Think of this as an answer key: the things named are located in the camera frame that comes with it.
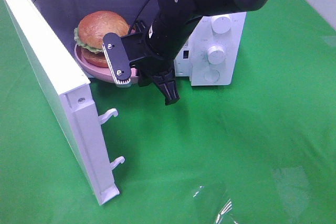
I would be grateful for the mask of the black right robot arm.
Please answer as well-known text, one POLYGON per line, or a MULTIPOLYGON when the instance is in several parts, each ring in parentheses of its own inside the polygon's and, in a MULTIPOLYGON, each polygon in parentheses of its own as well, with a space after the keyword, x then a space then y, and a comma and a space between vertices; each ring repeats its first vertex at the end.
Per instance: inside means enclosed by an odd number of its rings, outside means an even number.
POLYGON ((157 0, 159 10, 150 26, 122 38, 127 61, 114 70, 118 81, 128 80, 128 71, 140 71, 141 84, 154 83, 167 105, 178 101, 174 59, 204 16, 260 9, 268 0, 157 0))

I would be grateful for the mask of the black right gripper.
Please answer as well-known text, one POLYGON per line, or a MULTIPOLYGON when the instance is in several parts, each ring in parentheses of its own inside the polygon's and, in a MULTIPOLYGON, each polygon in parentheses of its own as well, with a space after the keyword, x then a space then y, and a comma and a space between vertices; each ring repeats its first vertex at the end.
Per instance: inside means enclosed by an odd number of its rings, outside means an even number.
POLYGON ((149 27, 137 19, 121 38, 129 65, 138 69, 138 85, 153 83, 165 97, 165 105, 180 99, 173 61, 193 30, 194 20, 156 16, 149 27))

